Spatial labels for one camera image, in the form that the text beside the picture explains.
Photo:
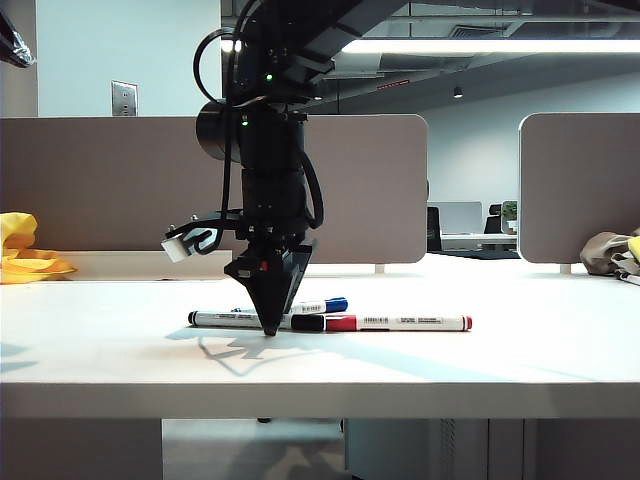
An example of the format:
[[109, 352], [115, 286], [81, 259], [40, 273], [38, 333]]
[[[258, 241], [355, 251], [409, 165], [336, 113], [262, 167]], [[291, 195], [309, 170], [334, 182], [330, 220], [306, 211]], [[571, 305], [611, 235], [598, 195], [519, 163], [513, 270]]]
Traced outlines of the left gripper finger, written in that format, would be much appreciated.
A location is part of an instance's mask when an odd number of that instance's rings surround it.
[[1, 37], [1, 61], [18, 68], [31, 66], [31, 49], [20, 34]]
[[4, 63], [36, 62], [30, 47], [4, 12], [1, 12], [1, 61]]

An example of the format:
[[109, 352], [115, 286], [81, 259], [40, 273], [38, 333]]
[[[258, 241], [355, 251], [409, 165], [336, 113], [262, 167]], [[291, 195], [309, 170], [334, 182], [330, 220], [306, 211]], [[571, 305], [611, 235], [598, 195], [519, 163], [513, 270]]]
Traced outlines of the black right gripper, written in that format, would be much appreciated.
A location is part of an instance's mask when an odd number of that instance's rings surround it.
[[247, 249], [224, 267], [224, 273], [239, 278], [252, 300], [264, 333], [275, 336], [293, 300], [311, 259], [315, 241], [306, 241], [306, 231], [316, 228], [315, 219], [250, 222], [226, 219], [225, 230]]

